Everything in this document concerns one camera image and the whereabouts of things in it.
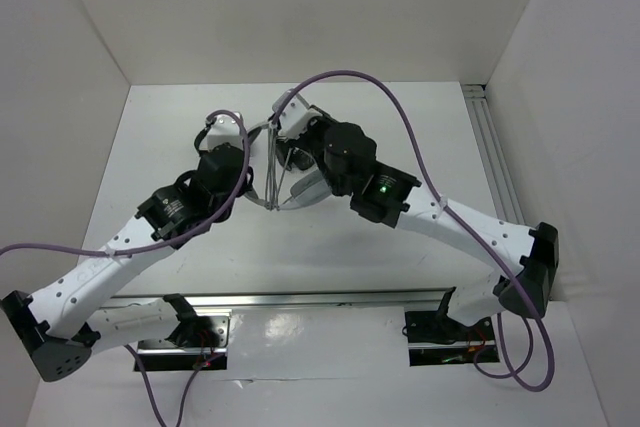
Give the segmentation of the grey white headphones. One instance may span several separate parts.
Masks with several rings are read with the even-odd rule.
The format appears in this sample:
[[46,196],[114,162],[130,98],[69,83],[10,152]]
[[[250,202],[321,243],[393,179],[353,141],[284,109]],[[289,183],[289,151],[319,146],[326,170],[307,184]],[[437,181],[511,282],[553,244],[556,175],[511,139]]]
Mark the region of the grey white headphones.
[[290,196],[283,203],[279,201],[280,190],[286,170],[283,168],[280,180],[275,180],[276,175],[276,137],[269,133],[268,140],[268,165],[267,180],[265,184],[265,198],[259,197],[254,187],[244,193],[244,197],[250,202],[264,207],[268,211],[298,210],[315,205],[327,199],[331,194],[331,189],[326,183],[322,173],[315,169],[302,179],[298,180],[290,188]]

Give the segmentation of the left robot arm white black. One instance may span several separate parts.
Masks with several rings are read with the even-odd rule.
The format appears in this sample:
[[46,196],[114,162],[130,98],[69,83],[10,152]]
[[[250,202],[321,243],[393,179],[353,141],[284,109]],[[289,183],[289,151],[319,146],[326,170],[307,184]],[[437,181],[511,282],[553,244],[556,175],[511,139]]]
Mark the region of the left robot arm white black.
[[45,382],[70,376],[92,356],[141,340],[189,346],[210,320],[181,294],[108,309],[114,294],[193,237],[226,221],[251,186],[247,153],[224,143],[201,155],[196,169],[157,189],[98,251],[33,293],[13,291],[1,309]]

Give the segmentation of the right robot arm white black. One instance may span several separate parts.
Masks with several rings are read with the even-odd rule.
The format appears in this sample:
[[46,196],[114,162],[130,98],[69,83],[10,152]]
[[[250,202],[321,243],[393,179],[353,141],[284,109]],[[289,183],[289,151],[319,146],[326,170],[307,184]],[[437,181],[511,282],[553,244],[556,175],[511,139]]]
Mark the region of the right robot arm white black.
[[360,217],[442,242],[493,268],[493,273],[443,297],[436,326],[460,338],[486,317],[507,311],[545,316],[559,263],[558,231],[485,215],[434,194],[416,177],[381,163],[376,143],[356,124],[310,110],[283,120],[279,134],[309,154],[334,196],[347,196]]

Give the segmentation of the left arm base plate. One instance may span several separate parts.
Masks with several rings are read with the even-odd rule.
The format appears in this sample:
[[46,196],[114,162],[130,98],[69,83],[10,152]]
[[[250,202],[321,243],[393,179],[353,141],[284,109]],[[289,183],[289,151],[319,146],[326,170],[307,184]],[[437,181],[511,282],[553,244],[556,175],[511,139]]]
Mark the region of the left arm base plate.
[[198,312],[208,319],[208,329],[197,333],[183,345],[151,339],[137,343],[135,349],[149,372],[187,372],[199,365],[203,371],[227,369],[227,347],[231,327],[229,309],[204,309]]

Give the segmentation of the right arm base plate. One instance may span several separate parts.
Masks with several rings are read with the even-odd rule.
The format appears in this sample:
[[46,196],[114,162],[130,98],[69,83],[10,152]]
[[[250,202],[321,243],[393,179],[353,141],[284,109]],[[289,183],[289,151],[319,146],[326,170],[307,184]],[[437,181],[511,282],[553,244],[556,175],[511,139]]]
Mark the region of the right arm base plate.
[[444,366],[497,363],[499,354],[492,321],[481,319],[465,327],[445,319],[435,311],[406,311],[402,334],[408,342],[411,366]]

